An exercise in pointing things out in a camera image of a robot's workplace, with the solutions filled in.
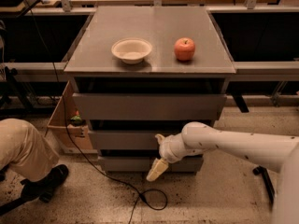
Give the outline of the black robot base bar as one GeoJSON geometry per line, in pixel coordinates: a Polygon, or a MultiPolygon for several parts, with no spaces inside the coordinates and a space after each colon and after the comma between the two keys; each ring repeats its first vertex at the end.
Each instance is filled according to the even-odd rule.
{"type": "Polygon", "coordinates": [[[274,198],[275,198],[275,190],[271,181],[271,178],[267,172],[267,170],[265,168],[263,168],[262,166],[257,166],[255,167],[252,172],[255,175],[260,175],[263,179],[267,194],[268,194],[268,198],[271,204],[274,203],[274,198]]]}

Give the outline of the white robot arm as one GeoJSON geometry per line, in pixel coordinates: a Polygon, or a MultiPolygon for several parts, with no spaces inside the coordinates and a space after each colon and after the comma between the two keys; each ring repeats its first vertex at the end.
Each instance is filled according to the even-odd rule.
{"type": "Polygon", "coordinates": [[[155,138],[160,157],[153,162],[148,181],[156,180],[171,163],[219,149],[279,173],[271,224],[299,224],[298,136],[228,132],[189,122],[176,135],[155,138]]]}

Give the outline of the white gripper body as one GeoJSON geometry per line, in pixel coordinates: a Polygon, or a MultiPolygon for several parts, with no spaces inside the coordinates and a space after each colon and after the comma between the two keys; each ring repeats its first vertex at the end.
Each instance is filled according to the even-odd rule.
{"type": "Polygon", "coordinates": [[[181,161],[188,156],[197,156],[203,153],[202,149],[187,147],[181,134],[165,136],[164,142],[159,145],[159,154],[168,163],[181,161]]]}

